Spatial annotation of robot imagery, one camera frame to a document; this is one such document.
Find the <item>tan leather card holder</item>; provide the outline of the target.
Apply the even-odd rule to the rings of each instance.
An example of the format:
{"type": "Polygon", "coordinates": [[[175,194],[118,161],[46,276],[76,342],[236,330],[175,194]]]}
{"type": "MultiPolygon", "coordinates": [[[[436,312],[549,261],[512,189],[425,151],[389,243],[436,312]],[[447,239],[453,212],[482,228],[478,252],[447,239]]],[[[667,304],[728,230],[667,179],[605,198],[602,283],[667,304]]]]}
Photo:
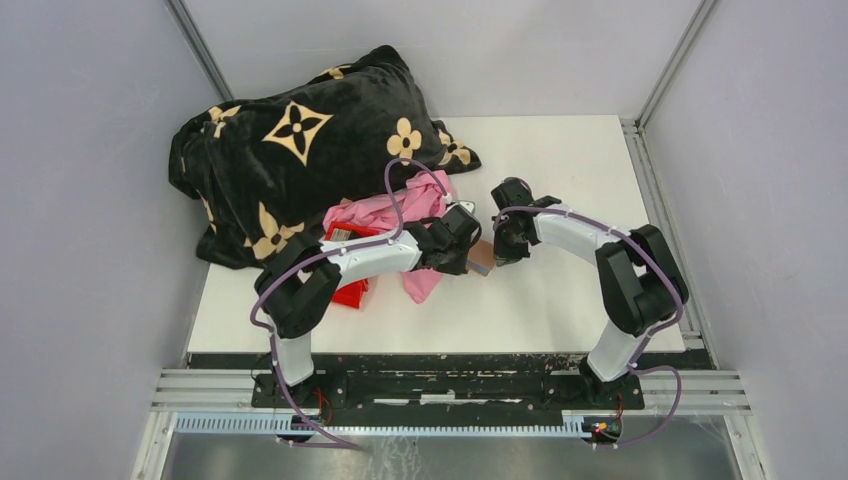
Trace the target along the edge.
{"type": "Polygon", "coordinates": [[[482,277],[488,276],[496,267],[494,246],[485,240],[478,240],[469,250],[466,267],[482,277]]]}

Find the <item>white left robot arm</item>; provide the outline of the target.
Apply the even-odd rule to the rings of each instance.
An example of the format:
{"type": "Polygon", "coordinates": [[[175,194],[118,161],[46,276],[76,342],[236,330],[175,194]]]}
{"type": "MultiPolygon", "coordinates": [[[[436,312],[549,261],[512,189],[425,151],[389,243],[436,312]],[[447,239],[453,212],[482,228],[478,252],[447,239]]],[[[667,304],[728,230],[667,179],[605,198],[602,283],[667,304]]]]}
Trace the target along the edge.
{"type": "Polygon", "coordinates": [[[254,282],[258,295],[250,320],[269,332],[276,392],[291,406],[313,397],[311,332],[336,291],[383,274],[432,270],[468,272],[470,251],[480,238],[475,204],[459,201],[434,219],[408,222],[393,232],[321,243],[298,234],[254,282]]]}

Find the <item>red plastic bin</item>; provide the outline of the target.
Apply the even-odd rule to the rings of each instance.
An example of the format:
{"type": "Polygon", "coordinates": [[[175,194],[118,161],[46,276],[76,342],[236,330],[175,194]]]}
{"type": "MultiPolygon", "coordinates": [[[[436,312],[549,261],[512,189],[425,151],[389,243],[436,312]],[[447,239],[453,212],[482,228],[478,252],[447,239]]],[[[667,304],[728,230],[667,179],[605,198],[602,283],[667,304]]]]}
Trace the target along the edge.
{"type": "Polygon", "coordinates": [[[363,298],[370,289],[368,278],[357,280],[344,287],[340,287],[332,297],[332,302],[354,309],[362,307],[363,298]]]}

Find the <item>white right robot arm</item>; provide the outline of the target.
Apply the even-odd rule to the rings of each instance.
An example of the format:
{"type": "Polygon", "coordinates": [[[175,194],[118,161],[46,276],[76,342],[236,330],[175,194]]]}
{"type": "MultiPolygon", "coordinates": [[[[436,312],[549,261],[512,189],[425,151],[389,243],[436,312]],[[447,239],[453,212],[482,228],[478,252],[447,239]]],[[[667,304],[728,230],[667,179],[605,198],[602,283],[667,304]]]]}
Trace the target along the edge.
{"type": "Polygon", "coordinates": [[[494,259],[498,266],[530,255],[546,244],[594,266],[608,320],[595,347],[582,361],[580,400],[602,408],[618,393],[617,380],[630,374],[650,339],[678,322],[689,290],[663,233],[646,224],[622,230],[590,218],[552,196],[534,198],[527,184],[509,177],[491,197],[494,259]]]}

